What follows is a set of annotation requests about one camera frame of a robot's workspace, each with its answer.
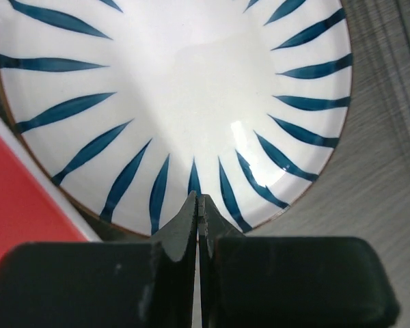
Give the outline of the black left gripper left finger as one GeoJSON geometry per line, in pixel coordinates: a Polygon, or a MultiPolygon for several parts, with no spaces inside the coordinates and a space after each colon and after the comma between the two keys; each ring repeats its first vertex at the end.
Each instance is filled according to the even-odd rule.
{"type": "Polygon", "coordinates": [[[0,327],[190,327],[197,194],[146,240],[23,243],[0,260],[0,327]]]}

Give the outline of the white blue striped plate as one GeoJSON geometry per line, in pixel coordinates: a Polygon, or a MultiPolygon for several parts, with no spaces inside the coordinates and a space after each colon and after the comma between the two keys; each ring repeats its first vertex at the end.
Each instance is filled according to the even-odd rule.
{"type": "Polygon", "coordinates": [[[338,145],[353,55],[341,1],[0,1],[18,138],[95,218],[151,235],[188,194],[248,232],[338,145]]]}

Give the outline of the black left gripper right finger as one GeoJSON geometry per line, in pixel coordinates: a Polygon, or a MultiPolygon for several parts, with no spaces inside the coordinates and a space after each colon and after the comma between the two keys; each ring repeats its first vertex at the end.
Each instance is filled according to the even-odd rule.
{"type": "Polygon", "coordinates": [[[245,236],[198,200],[204,327],[392,327],[400,314],[375,250],[353,236],[245,236]]]}

